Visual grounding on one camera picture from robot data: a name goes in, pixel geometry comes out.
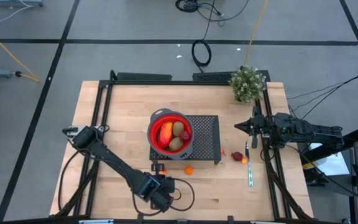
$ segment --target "small orange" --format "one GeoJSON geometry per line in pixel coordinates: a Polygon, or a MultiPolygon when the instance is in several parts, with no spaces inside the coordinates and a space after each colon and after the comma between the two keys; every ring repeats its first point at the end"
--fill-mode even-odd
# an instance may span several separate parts
{"type": "Polygon", "coordinates": [[[191,175],[193,174],[194,168],[192,166],[188,166],[185,168],[185,174],[191,175]]]}
{"type": "Polygon", "coordinates": [[[241,163],[246,164],[247,162],[248,162],[248,159],[245,156],[243,156],[241,159],[241,163]]]}

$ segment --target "gray floor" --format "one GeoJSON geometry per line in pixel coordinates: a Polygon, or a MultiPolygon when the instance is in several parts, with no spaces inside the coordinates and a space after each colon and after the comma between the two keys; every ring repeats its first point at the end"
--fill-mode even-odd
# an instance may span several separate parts
{"type": "MultiPolygon", "coordinates": [[[[0,38],[59,39],[74,0],[45,0],[44,8],[26,9],[0,24],[0,38]]],[[[174,0],[81,0],[69,39],[198,39],[207,20],[185,14],[174,0]]],[[[358,1],[346,1],[358,26],[358,1]]],[[[244,1],[217,0],[227,17],[244,1]]],[[[246,10],[224,27],[212,23],[207,39],[249,39],[258,18],[261,0],[250,0],[246,10]]],[[[14,9],[0,7],[0,18],[14,9]]],[[[257,40],[339,40],[356,37],[337,0],[269,1],[255,36],[257,40]]],[[[22,147],[35,106],[52,63],[57,44],[6,44],[43,80],[0,78],[0,203],[22,147]]],[[[231,71],[244,63],[246,45],[211,45],[213,57],[206,72],[231,71]]],[[[71,124],[83,80],[117,72],[167,73],[174,80],[191,80],[199,72],[191,45],[181,44],[66,44],[57,66],[29,153],[5,220],[46,217],[62,163],[65,138],[60,130],[71,124]]],[[[196,48],[200,60],[204,49],[196,48]]],[[[254,45],[249,65],[267,69],[272,81],[284,82],[287,96],[342,82],[357,75],[358,46],[254,45]]],[[[0,48],[0,68],[23,70],[0,48]]],[[[295,107],[310,99],[289,101],[295,107]]],[[[311,107],[296,111],[298,116],[311,107]]],[[[340,125],[344,133],[358,128],[358,82],[329,97],[308,117],[311,123],[340,125]]],[[[338,222],[349,216],[347,198],[310,189],[316,218],[338,222]]]]}

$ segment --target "yellow cable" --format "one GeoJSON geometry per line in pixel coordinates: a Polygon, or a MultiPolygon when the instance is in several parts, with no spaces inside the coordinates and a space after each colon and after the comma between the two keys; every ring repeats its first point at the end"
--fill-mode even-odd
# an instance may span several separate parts
{"type": "Polygon", "coordinates": [[[22,65],[33,77],[31,77],[32,80],[36,81],[36,82],[39,82],[40,79],[37,75],[34,75],[34,73],[31,72],[30,69],[28,69],[19,59],[17,59],[1,42],[0,42],[0,46],[17,62],[19,63],[20,65],[22,65]]]}
{"type": "Polygon", "coordinates": [[[23,76],[23,77],[29,78],[29,79],[31,79],[31,80],[34,80],[34,81],[36,81],[36,82],[39,82],[39,81],[40,81],[40,80],[38,80],[38,79],[36,79],[36,78],[31,77],[30,75],[24,75],[23,73],[20,73],[20,75],[23,76]]]}
{"type": "Polygon", "coordinates": [[[251,52],[251,44],[252,44],[252,40],[254,39],[254,35],[256,33],[256,29],[258,28],[258,25],[259,25],[259,22],[260,22],[260,19],[262,18],[262,15],[264,14],[264,11],[265,11],[265,8],[266,8],[266,4],[267,4],[267,1],[268,0],[265,0],[265,4],[259,14],[259,19],[258,21],[256,22],[255,24],[255,28],[254,28],[254,31],[252,32],[252,36],[251,36],[251,39],[249,41],[249,45],[248,45],[248,52],[247,52],[247,57],[246,57],[246,61],[244,62],[244,65],[247,65],[248,63],[248,57],[249,57],[249,53],[251,52]]]}

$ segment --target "wooden table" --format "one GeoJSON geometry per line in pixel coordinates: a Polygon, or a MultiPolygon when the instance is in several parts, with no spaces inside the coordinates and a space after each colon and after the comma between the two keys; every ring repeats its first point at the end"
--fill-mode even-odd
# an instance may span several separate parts
{"type": "MultiPolygon", "coordinates": [[[[91,123],[97,90],[98,82],[83,82],[73,125],[91,123]]],[[[268,93],[273,114],[288,113],[283,84],[268,83],[268,93]]],[[[104,102],[101,105],[99,120],[104,102]]],[[[219,116],[221,147],[227,156],[223,156],[218,165],[214,166],[213,161],[203,165],[193,161],[196,167],[193,175],[184,173],[185,164],[180,164],[180,161],[174,161],[178,163],[168,166],[167,175],[185,179],[195,189],[196,200],[193,208],[187,212],[171,209],[146,219],[227,220],[228,215],[233,215],[235,220],[273,220],[265,164],[259,156],[262,143],[259,142],[257,149],[250,149],[254,178],[252,188],[248,185],[248,166],[234,162],[230,157],[232,152],[244,151],[246,140],[249,144],[252,141],[246,133],[234,128],[234,124],[249,119],[253,105],[235,101],[229,86],[113,86],[107,122],[110,130],[104,137],[104,143],[130,166],[145,172],[151,171],[147,127],[154,111],[170,108],[183,114],[219,116]]],[[[74,152],[68,144],[62,167],[74,152]]],[[[280,152],[287,189],[301,208],[313,216],[298,153],[289,147],[281,149],[280,152]]],[[[68,201],[78,186],[82,163],[83,157],[77,156],[68,166],[63,180],[62,204],[68,201]]],[[[177,182],[177,188],[183,195],[181,200],[174,201],[174,206],[185,208],[191,202],[191,191],[180,182],[177,182]]],[[[280,214],[284,217],[282,196],[278,189],[276,192],[280,214]]],[[[155,211],[139,198],[136,201],[141,211],[155,211]]],[[[82,211],[85,210],[85,203],[82,203],[82,211]]],[[[50,213],[57,212],[56,190],[50,213]]],[[[131,192],[125,180],[104,163],[101,163],[99,168],[92,218],[137,218],[131,192]]]]}

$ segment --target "metal grate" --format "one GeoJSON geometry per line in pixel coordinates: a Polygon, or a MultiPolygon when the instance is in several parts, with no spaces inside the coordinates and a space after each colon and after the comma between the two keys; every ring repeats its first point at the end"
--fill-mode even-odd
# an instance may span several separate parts
{"type": "MultiPolygon", "coordinates": [[[[194,127],[193,153],[185,160],[214,161],[221,160],[221,142],[218,116],[188,115],[194,127]]],[[[171,160],[150,148],[150,160],[171,160]]]]}

